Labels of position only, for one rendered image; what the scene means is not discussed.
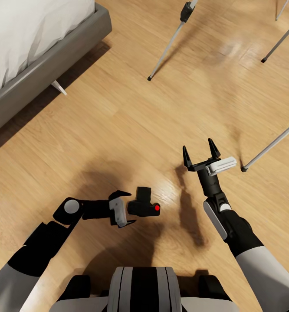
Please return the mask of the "camera tripod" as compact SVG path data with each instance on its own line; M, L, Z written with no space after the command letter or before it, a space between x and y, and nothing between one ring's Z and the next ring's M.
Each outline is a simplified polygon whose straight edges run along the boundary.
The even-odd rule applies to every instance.
M154 73L156 72L158 66L160 65L162 59L165 57L165 55L167 54L170 46L172 45L173 41L175 40L175 38L177 37L179 31L181 30L182 26L187 22L187 20L189 19L189 17L191 16L196 3L198 2L198 0L192 0L192 2L186 2L185 6L183 7L182 11L181 11L181 24L179 25L177 31L175 32L175 34L173 35L170 43L168 44L167 48L165 49L161 59L159 60L158 64L156 65L156 67L154 68L152 74L148 77L148 81L151 81ZM273 47L273 49L268 53L268 55L262 59L262 63L264 63L268 57L278 48L278 46L283 42L283 40L289 35L289 30L287 31L287 33L279 40L279 42ZM272 149L276 144L278 144L281 140L283 140L286 136L289 135L289 128L283 132L281 135L279 135L271 144L269 144L263 151L261 151L253 160L251 160L246 166L241 168L242 172L246 172L247 169L253 165L253 163L255 163L260 157L262 157L265 153L267 153L270 149Z

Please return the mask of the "robot trunk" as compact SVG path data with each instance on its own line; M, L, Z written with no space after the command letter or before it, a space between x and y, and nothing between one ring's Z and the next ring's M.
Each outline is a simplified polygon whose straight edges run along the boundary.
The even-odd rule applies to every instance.
M182 312L173 268L117 267L111 280L107 312Z

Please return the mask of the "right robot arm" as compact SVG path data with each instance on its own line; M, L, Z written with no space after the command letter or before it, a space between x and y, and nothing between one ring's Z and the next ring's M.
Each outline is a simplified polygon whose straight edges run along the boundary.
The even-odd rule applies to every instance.
M237 215L220 188L217 174L236 166L236 159L221 153L208 138L211 158L193 164L183 146L184 166L197 172L204 196L204 210L221 239L230 247L263 312L289 312L289 273L254 235L250 223Z

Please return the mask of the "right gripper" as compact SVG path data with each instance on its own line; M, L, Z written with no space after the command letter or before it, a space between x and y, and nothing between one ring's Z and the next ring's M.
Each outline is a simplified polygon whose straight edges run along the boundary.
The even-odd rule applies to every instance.
M221 161L221 153L217 150L215 143L212 141L211 138L208 138L210 144L210 151L211 151L211 158L208 158L205 162L200 162L197 164L193 164L190 160L188 155L186 146L183 146L183 159L184 159L184 166L187 167L188 171L197 172L201 185L203 186L210 186L210 185L217 185L218 184L218 176L213 175L209 176L208 170L206 166L211 165L216 161Z

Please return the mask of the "digital camera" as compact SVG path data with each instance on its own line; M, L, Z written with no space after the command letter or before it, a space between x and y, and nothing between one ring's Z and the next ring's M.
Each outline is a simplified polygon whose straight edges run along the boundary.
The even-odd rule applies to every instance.
M159 216L160 206L151 204L151 188L138 187L138 197L128 203L128 213L139 217Z

